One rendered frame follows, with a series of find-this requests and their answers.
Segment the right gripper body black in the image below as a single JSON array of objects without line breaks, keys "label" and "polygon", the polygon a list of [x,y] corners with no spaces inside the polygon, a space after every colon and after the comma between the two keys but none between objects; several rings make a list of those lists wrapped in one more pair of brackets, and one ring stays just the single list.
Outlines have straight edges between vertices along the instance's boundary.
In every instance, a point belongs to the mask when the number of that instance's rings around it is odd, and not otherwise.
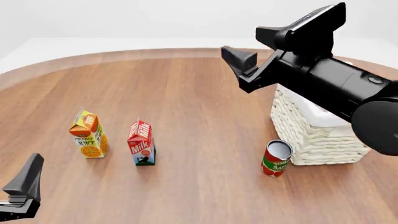
[{"label": "right gripper body black", "polygon": [[239,87],[246,93],[277,83],[279,59],[284,54],[276,50],[262,65],[257,66],[257,53],[249,54],[238,69]]}]

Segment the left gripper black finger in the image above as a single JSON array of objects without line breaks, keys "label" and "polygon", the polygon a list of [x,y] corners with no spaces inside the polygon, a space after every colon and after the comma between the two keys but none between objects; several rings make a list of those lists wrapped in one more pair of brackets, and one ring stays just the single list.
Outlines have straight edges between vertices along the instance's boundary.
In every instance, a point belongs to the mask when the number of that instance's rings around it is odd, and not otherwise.
[{"label": "left gripper black finger", "polygon": [[10,202],[25,202],[33,199],[41,201],[40,177],[44,158],[33,153],[24,164],[19,173],[2,190],[9,195]]}]

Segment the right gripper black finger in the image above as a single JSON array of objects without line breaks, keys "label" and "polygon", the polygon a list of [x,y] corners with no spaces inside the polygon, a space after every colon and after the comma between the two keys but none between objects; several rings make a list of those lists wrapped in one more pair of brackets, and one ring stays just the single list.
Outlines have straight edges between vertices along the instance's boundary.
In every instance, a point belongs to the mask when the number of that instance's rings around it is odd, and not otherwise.
[{"label": "right gripper black finger", "polygon": [[256,52],[245,52],[223,46],[221,57],[232,68],[236,76],[252,76],[258,70]]},{"label": "right gripper black finger", "polygon": [[292,50],[291,27],[257,27],[256,40],[272,50]]}]

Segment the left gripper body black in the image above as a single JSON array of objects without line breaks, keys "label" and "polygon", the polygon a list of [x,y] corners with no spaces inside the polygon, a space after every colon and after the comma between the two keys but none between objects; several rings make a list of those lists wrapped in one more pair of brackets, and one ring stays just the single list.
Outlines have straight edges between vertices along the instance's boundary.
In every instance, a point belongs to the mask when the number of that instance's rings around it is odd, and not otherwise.
[{"label": "left gripper body black", "polygon": [[23,196],[9,197],[8,201],[0,201],[0,221],[34,218],[40,202]]}]

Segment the white woven basket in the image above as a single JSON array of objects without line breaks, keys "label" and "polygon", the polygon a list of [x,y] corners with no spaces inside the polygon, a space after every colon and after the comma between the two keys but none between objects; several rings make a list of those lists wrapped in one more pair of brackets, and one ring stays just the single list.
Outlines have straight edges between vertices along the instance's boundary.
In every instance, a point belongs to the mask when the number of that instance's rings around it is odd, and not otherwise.
[{"label": "white woven basket", "polygon": [[371,150],[348,122],[282,85],[276,85],[271,120],[280,139],[292,146],[296,166],[350,164]]}]

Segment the red milk carton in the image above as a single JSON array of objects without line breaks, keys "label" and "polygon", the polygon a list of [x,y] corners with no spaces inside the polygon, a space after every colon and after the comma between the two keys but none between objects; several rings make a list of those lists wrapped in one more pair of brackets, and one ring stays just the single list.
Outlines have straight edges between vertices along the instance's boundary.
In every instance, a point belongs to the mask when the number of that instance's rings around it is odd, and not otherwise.
[{"label": "red milk carton", "polygon": [[154,166],[156,146],[154,143],[152,126],[140,120],[131,125],[127,144],[136,166]]}]

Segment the orange juice carton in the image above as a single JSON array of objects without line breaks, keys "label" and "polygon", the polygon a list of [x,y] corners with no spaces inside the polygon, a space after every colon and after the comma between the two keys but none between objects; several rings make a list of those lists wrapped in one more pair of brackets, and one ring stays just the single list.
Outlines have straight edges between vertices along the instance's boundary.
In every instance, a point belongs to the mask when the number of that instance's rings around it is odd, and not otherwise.
[{"label": "orange juice carton", "polygon": [[85,158],[105,158],[108,138],[97,115],[81,108],[68,131]]}]

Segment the tomato sauce can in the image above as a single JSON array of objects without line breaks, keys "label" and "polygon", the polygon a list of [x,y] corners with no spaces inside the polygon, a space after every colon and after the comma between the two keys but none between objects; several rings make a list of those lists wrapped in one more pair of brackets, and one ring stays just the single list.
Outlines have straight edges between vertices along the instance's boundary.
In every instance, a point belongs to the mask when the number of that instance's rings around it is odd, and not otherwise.
[{"label": "tomato sauce can", "polygon": [[293,154],[292,146],[286,141],[275,139],[270,141],[261,162],[263,173],[269,177],[280,177],[287,167]]}]

